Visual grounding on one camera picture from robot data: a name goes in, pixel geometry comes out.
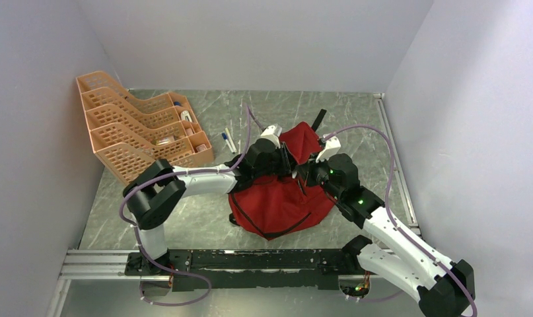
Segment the red backpack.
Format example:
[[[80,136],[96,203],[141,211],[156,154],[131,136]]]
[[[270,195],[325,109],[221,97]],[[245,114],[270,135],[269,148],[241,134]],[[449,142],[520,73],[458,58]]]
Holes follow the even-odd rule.
[[[301,122],[279,136],[297,165],[307,162],[311,154],[320,152],[316,128],[323,116],[320,112],[314,125]],[[307,187],[300,176],[292,173],[262,176],[251,188],[229,194],[229,221],[266,240],[319,224],[334,207],[333,201],[326,197],[320,186]]]

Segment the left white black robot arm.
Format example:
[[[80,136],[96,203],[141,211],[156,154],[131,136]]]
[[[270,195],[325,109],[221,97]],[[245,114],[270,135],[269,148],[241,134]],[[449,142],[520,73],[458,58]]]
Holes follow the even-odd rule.
[[[231,194],[251,188],[262,176],[287,176],[297,161],[285,142],[258,139],[246,151],[217,166],[185,168],[158,159],[123,190],[122,209],[134,219],[142,264],[154,275],[166,271],[164,222],[181,199],[201,194]]]

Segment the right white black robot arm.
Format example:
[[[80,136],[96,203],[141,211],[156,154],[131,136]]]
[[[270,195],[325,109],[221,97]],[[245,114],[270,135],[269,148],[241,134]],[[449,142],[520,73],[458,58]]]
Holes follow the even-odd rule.
[[[348,221],[391,250],[388,254],[364,241],[343,255],[348,272],[364,269],[385,278],[408,294],[424,316],[461,316],[467,308],[478,313],[472,266],[443,255],[398,220],[387,203],[361,185],[348,155],[310,159],[297,166],[297,174],[306,186],[320,186]]]

